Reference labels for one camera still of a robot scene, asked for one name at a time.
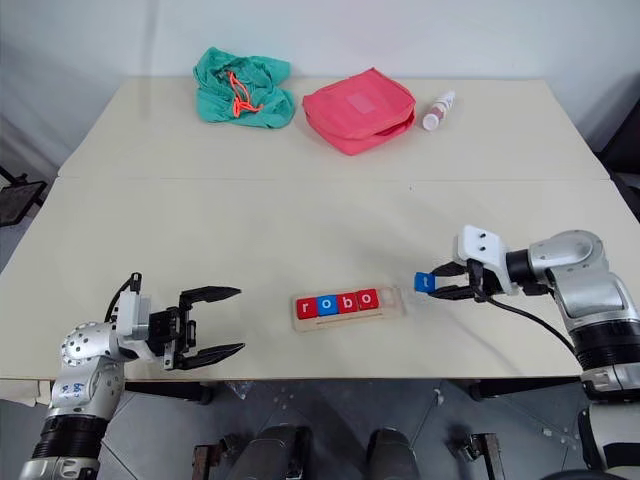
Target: blue block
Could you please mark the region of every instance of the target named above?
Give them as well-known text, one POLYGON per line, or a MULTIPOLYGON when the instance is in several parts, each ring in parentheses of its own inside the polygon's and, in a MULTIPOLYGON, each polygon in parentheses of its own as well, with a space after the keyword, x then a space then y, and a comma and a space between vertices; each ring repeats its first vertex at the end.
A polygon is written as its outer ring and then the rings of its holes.
POLYGON ((413 288, 416 292, 434 292, 436 290, 436 276, 431 273, 416 272, 413 288))
POLYGON ((335 295, 316 297, 316 302, 318 303, 318 316, 338 314, 338 298, 335 295))

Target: red pouch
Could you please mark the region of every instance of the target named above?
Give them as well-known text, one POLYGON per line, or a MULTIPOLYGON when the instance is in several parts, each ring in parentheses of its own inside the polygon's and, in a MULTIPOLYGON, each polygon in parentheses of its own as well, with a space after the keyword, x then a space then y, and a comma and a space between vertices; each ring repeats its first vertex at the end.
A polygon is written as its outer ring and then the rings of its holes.
POLYGON ((368 150, 406 132, 415 120, 411 92, 371 68, 306 95, 309 125, 347 155, 368 150))

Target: gray floor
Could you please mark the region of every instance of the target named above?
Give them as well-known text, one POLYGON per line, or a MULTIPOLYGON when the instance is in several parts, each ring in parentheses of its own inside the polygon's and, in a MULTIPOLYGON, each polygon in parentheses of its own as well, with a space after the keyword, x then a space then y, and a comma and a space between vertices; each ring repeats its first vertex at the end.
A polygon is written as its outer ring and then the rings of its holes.
MULTIPOLYGON (((312 428, 321 480, 360 479, 369 434, 383 426, 411 439, 424 478, 486 479, 481 460, 460 466, 447 451, 448 430, 457 424, 498 434, 507 479, 540 479, 583 468, 575 419, 584 405, 579 384, 475 402, 440 380, 257 382, 245 400, 223 387, 206 406, 126 393, 103 441, 99 478, 188 479, 195 445, 291 423, 312 428)), ((0 402, 2 479, 18 477, 44 413, 42 406, 0 402)))

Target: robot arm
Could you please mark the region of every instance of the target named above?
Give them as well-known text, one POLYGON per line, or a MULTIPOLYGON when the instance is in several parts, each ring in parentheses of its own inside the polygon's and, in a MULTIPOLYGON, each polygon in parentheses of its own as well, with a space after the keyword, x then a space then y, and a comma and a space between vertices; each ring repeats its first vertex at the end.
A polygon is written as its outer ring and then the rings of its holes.
POLYGON ((97 478, 100 444, 124 390, 126 362, 160 359, 165 370, 189 370, 217 363, 244 347, 236 343, 186 355, 196 345, 196 322, 189 318, 193 304, 224 300, 240 290, 187 290, 177 307, 149 314, 141 284, 142 276, 132 274, 109 305, 104 323, 83 323, 64 338, 62 370, 40 442, 20 480, 97 478))
POLYGON ((554 297, 594 401, 579 418, 586 463, 640 478, 640 316, 622 280, 609 271, 602 241, 572 230, 509 251, 498 235, 467 225, 454 241, 453 258, 432 273, 467 273, 469 285, 442 287, 432 296, 494 302, 495 294, 522 289, 554 297))

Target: black cable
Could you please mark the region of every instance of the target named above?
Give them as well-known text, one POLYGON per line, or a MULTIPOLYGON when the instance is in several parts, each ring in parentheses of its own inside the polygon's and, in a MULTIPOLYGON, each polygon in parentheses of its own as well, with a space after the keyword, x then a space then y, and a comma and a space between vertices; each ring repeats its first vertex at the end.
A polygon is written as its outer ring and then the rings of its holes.
POLYGON ((565 347, 567 347, 567 349, 569 349, 569 351, 571 352, 571 355, 575 356, 575 350, 573 349, 573 345, 571 345, 569 340, 567 340, 560 332, 558 332, 555 328, 553 328, 551 325, 549 325, 547 322, 545 322, 541 318, 536 317, 532 313, 526 312, 524 310, 520 310, 519 308, 512 307, 511 305, 498 302, 497 300, 494 300, 492 297, 489 297, 489 296, 485 296, 484 300, 495 307, 501 308, 503 310, 507 310, 508 312, 511 312, 511 313, 517 313, 518 315, 522 315, 523 317, 526 317, 529 320, 533 320, 538 325, 543 327, 545 330, 552 333, 558 340, 560 340, 564 344, 565 347))
POLYGON ((129 277, 127 281, 122 284, 122 286, 118 289, 116 294, 111 299, 111 302, 107 307, 107 314, 104 316, 104 323, 109 323, 111 321, 111 314, 113 313, 113 309, 115 308, 118 299, 120 298, 120 294, 127 288, 129 288, 129 285, 131 285, 131 277, 129 277))

